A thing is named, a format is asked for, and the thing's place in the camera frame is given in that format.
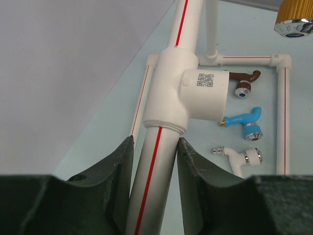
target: plastic pipe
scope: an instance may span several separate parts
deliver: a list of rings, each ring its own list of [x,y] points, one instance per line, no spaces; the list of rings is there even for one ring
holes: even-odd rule
[[[204,0],[179,0],[167,47],[195,52]]]
[[[160,234],[179,133],[149,127],[127,215],[126,235]]]
[[[290,70],[278,70],[278,110],[277,110],[277,174],[290,173]]]
[[[206,16],[206,53],[209,58],[217,56],[217,19],[218,19],[219,1],[205,1],[205,16]]]
[[[137,144],[137,139],[142,123],[142,117],[143,117],[143,112],[145,109],[146,101],[147,101],[147,96],[148,96],[148,91],[153,75],[153,71],[156,67],[157,64],[157,58],[158,55],[152,54],[149,55],[147,63],[146,63],[146,70],[145,70],[145,75],[141,84],[141,89],[139,93],[139,98],[134,114],[134,119],[131,127],[131,132],[130,135],[134,137],[134,149]]]
[[[183,73],[198,68],[195,48],[203,0],[179,0],[168,47],[159,57],[149,91],[147,128],[129,202],[126,235],[158,235],[180,134],[189,111],[179,99]]]
[[[225,56],[223,65],[269,65],[270,56]]]

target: pipe elbow fitting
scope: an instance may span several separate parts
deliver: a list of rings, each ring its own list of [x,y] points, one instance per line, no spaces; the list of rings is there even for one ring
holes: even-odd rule
[[[276,70],[292,68],[292,58],[289,54],[275,54],[272,55],[269,61],[269,66],[276,67]]]
[[[260,126],[256,124],[256,121],[260,118],[261,114],[261,107],[255,107],[252,109],[251,114],[242,114],[232,118],[224,117],[223,121],[220,124],[222,126],[228,127],[230,125],[240,123],[245,127],[245,139],[247,141],[257,141],[263,136]]]

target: white wall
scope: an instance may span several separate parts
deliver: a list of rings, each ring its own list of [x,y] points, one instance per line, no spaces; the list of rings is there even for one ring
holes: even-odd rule
[[[51,173],[173,0],[0,2],[0,174]]]

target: faucet handle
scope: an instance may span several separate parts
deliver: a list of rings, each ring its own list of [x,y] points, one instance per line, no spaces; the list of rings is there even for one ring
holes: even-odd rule
[[[244,132],[247,141],[257,141],[263,136],[260,126],[255,122],[248,123],[245,126]]]

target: white pipe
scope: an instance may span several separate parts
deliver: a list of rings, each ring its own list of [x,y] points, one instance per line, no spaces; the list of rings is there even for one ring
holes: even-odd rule
[[[270,56],[225,56],[223,65],[269,65]]]
[[[142,116],[143,116],[143,112],[144,112],[146,101],[147,101],[147,96],[148,96],[148,91],[149,91],[153,71],[154,71],[154,66],[147,65],[144,79],[141,84],[139,98],[138,98],[136,111],[135,111],[135,115],[134,115],[134,119],[133,119],[133,123],[131,127],[131,133],[130,133],[130,135],[134,137],[134,149],[137,144],[139,130],[140,130],[141,122],[142,122]]]
[[[126,235],[160,233],[178,140],[176,131],[147,128],[130,197]]]
[[[207,57],[217,56],[216,42],[217,42],[217,20],[218,20],[218,0],[205,1],[205,15],[206,15],[206,53]]]
[[[278,112],[277,112],[277,174],[290,173],[290,70],[278,70]]]
[[[179,0],[167,47],[195,52],[204,0]]]

